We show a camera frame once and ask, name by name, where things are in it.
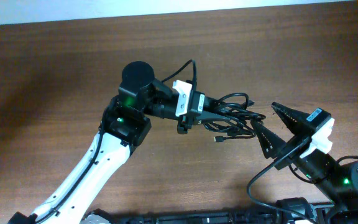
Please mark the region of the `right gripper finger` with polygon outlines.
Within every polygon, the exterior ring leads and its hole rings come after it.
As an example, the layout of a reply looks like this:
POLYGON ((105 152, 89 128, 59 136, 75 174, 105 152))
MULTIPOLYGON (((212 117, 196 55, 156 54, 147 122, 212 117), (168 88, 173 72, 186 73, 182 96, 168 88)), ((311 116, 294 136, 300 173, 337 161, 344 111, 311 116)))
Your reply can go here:
POLYGON ((288 108, 277 102, 273 102, 271 107, 292 134, 301 133, 306 118, 309 116, 308 113, 288 108))
POLYGON ((278 157, 286 142, 261 123, 257 121, 251 121, 250 123, 254 133, 258 137, 265 158, 275 159, 278 157))

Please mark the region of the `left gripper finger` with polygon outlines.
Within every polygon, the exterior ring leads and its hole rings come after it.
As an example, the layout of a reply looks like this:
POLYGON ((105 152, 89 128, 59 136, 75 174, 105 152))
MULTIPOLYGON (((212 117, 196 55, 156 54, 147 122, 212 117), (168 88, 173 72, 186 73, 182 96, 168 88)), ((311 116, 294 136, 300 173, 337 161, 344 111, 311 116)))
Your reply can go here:
POLYGON ((214 121, 230 121, 227 116, 212 113, 209 111, 203 111, 201 115, 197 117, 197 122, 214 122, 214 121))
POLYGON ((204 108, 225 108, 226 106, 226 102, 208 96, 204 100, 204 108))

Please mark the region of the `black cable small plug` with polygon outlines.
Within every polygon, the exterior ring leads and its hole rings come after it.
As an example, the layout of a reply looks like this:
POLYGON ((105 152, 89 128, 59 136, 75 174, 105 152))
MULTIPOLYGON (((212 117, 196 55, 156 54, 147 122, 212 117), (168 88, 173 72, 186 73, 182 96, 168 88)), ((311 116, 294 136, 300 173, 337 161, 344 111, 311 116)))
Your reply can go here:
POLYGON ((248 111, 247 107, 253 105, 246 100, 244 103, 227 103, 225 108, 211 108, 212 113, 227 116, 231 120, 223 124, 217 121, 205 123, 203 126, 208 131, 214 133, 224 133, 226 137, 220 135, 215 136, 215 142, 223 142, 232 139, 252 139, 256 136, 254 130, 247 125, 247 121, 255 118, 253 112, 248 111))

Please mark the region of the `black USB cable blue plug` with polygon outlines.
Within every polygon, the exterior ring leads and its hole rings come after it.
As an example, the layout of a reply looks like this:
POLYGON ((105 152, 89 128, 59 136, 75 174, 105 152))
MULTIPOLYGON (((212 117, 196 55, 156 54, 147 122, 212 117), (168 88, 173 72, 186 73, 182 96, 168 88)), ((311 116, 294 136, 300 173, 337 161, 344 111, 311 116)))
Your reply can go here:
POLYGON ((247 125, 248 121, 257 121, 263 123, 266 118, 265 115, 250 111, 248 107, 252 106, 254 102, 249 99, 246 93, 231 93, 221 97, 220 99, 209 98, 209 105, 205 108, 214 114, 224 116, 229 119, 227 126, 218 124, 217 121, 210 121, 204 124, 208 131, 216 133, 226 133, 227 135, 252 135, 254 130, 247 125), (244 97, 245 102, 226 102, 229 98, 244 97))

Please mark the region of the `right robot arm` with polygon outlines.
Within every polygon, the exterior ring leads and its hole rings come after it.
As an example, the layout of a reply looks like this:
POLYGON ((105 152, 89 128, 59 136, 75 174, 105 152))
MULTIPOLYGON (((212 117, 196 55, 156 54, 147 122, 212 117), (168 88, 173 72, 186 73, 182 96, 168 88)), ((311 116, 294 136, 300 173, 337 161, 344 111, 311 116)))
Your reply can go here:
POLYGON ((351 162, 341 164, 342 158, 329 155, 333 145, 329 136, 335 122, 331 113, 322 108, 305 113, 277 102, 272 103, 272 108, 293 136, 284 141, 262 123, 251 122, 265 158, 273 161, 250 180, 247 193, 251 193, 252 184, 271 168, 288 167, 292 173, 300 170, 303 180, 313 184, 333 203, 324 216, 325 222, 331 223, 338 213, 357 211, 358 156, 347 156, 351 162))

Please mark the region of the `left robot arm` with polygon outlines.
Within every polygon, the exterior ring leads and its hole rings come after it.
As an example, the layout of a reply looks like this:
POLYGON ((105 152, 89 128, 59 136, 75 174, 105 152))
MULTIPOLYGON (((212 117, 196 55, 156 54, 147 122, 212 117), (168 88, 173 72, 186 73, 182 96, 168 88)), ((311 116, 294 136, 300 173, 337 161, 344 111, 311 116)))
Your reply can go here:
POLYGON ((80 223, 108 179, 142 144, 151 129, 149 116, 177 121, 180 134, 194 124, 228 121, 210 112, 207 97, 196 91, 196 85, 194 76, 168 87, 156 79, 148 63, 127 64, 118 94, 104 110, 99 131, 83 158, 29 216, 16 212, 8 223, 80 223))

